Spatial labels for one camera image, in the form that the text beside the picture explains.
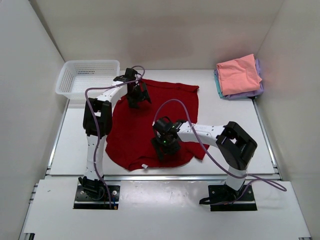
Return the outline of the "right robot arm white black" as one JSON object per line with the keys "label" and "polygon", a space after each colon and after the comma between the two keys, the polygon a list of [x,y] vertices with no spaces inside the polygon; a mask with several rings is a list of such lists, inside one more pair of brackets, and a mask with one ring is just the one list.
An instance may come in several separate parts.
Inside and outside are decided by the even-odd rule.
{"label": "right robot arm white black", "polygon": [[258,144],[238,123],[230,121],[226,125],[211,126],[187,120],[172,122],[165,116],[152,124],[152,130],[152,146],[160,160],[176,154],[181,149],[181,142],[219,149],[228,164],[222,203],[231,204],[242,197],[247,168]]}

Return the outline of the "red t shirt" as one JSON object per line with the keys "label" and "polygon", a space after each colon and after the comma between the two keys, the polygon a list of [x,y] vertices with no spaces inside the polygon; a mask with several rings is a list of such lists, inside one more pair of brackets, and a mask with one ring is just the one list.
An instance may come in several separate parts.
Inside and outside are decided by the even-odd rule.
{"label": "red t shirt", "polygon": [[171,121],[185,120],[189,114],[192,123],[198,121],[199,98],[197,85],[159,82],[145,79],[150,102],[143,101],[138,108],[130,108],[128,100],[119,100],[112,114],[112,129],[106,138],[106,154],[119,166],[134,171],[147,168],[175,168],[192,158],[203,160],[205,152],[199,143],[181,142],[180,150],[159,160],[152,145],[155,136],[154,117],[169,117]]}

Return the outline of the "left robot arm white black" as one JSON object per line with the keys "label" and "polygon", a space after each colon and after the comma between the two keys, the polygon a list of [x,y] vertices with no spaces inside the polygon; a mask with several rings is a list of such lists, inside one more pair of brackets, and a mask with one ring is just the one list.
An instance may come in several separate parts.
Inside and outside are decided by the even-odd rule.
{"label": "left robot arm white black", "polygon": [[103,154],[106,138],[113,126],[113,107],[125,97],[128,106],[138,109],[139,103],[151,103],[147,86],[141,82],[145,68],[135,65],[123,75],[116,76],[111,86],[89,87],[85,90],[85,108],[82,126],[87,137],[86,169],[79,183],[83,191],[94,201],[104,196],[111,200],[109,187],[104,181]]}

